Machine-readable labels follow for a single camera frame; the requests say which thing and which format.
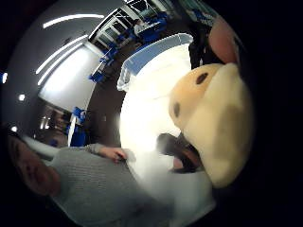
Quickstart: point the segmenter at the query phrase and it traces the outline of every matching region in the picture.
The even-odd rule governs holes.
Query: blue object
[[[133,29],[133,28],[128,28],[128,29],[126,30],[126,32],[129,34],[129,37],[131,37],[132,40],[135,39],[134,29]]]
[[[101,82],[103,81],[103,79],[105,78],[104,74],[100,73],[99,71],[97,71],[95,74],[91,74],[90,76],[88,76],[88,78],[90,80],[92,80],[95,83]]]
[[[160,12],[158,12],[158,18],[163,18],[163,19],[168,20],[169,16],[166,12],[160,11]]]
[[[80,123],[83,123],[85,120],[85,110],[80,109],[79,107],[75,107],[73,110],[73,115],[80,121]]]
[[[159,18],[157,20],[157,22],[159,22],[160,24],[157,25],[157,29],[156,32],[161,32],[164,31],[167,28],[167,21],[164,18]]]
[[[70,147],[83,147],[85,146],[86,134],[84,131],[74,131]]]
[[[192,9],[192,11],[195,13],[197,20],[207,20],[206,17],[198,10],[198,9]]]

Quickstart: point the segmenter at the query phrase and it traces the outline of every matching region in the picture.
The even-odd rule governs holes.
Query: blue chair
[[[163,18],[163,19],[165,19],[165,20],[168,20],[169,19],[169,16],[168,16],[168,14],[165,12],[165,11],[160,11],[160,12],[158,12],[158,18],[160,19],[160,18]]]
[[[72,140],[70,142],[70,147],[83,147],[86,142],[85,131],[74,131]]]
[[[80,121],[82,124],[85,120],[85,110],[75,107],[73,110],[73,115]]]
[[[159,18],[157,20],[160,24],[157,25],[157,29],[155,30],[156,32],[161,32],[164,31],[167,28],[167,21],[164,18]]]
[[[92,80],[94,83],[103,82],[105,80],[105,75],[97,71],[95,74],[91,74],[88,76],[90,80]]]
[[[110,66],[113,63],[114,58],[105,59],[104,57],[102,57],[99,61],[103,62],[106,66]]]
[[[134,28],[133,28],[133,27],[132,27],[132,28],[128,28],[128,29],[126,30],[126,34],[128,34],[128,36],[131,37],[132,40],[135,39]]]
[[[192,9],[192,11],[195,13],[195,16],[197,17],[197,20],[207,20],[206,17],[198,10],[198,9]]]

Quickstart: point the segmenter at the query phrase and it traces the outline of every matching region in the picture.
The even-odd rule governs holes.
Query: bright light
[[[68,46],[75,44],[76,42],[83,40],[87,37],[88,35],[83,35],[81,37],[78,37],[78,39],[64,45],[63,47],[61,47],[60,49],[58,49],[55,53],[53,53],[51,56],[49,56],[45,62],[43,62],[39,68],[36,70],[36,74],[39,74],[41,72],[41,70],[50,62],[52,61],[58,54],[60,54],[62,51],[64,51],[64,49],[66,49]]]
[[[63,55],[61,55],[55,62],[50,65],[50,67],[45,71],[44,75],[39,79],[38,86],[44,81],[45,77],[64,59],[66,56],[71,54],[74,50],[76,50],[79,46],[81,46],[83,43],[79,43],[75,45],[73,48],[66,51]]]
[[[75,79],[77,72],[81,72],[88,61],[90,60],[87,50],[85,48],[78,49],[51,74],[43,91],[58,94],[59,91],[64,90]]]
[[[67,20],[72,20],[72,19],[78,19],[78,18],[87,18],[87,17],[93,17],[93,18],[104,18],[103,15],[97,15],[97,14],[75,14],[75,15],[68,15],[68,16],[63,16],[54,20],[51,20],[49,22],[44,23],[44,28],[48,26],[53,26],[59,22],[67,21]]]
[[[117,9],[115,9],[110,14],[108,14],[108,16],[105,17],[104,20],[102,20],[102,22],[105,21],[107,18],[111,17],[115,12],[117,12]],[[102,22],[100,24],[98,24],[98,26],[96,26],[96,28],[93,30],[93,32],[89,35],[88,39],[90,39],[93,36],[93,34],[97,31],[98,27],[102,24]]]
[[[15,132],[17,132],[17,130],[18,130],[18,128],[16,127],[16,126],[13,126],[13,127],[11,127],[10,128],[12,131],[15,131]]]
[[[26,96],[24,94],[19,95],[19,100],[20,101],[24,101],[26,98]]]
[[[6,83],[7,79],[8,79],[8,73],[4,73],[2,75],[2,83]]]

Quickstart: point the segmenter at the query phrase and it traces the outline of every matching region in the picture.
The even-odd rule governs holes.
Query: hand
[[[104,147],[100,150],[100,154],[111,159],[114,163],[118,163],[121,159],[127,159],[126,153],[121,148]]]

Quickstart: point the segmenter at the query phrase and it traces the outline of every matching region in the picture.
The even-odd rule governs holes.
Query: window
[[[151,6],[147,0],[137,1],[130,4],[130,8],[141,18],[146,19],[157,15],[160,11],[156,6]]]
[[[126,30],[126,28],[118,21],[113,22],[113,27],[120,33],[123,33]]]
[[[120,10],[116,14],[116,18],[120,20],[125,26],[131,27],[133,26],[134,20],[130,17],[125,11]]]
[[[111,28],[107,28],[105,32],[115,40],[118,36]]]
[[[101,40],[102,42],[104,42],[105,44],[109,45],[112,41],[107,38],[104,34],[101,34],[99,37],[98,37],[99,40]]]

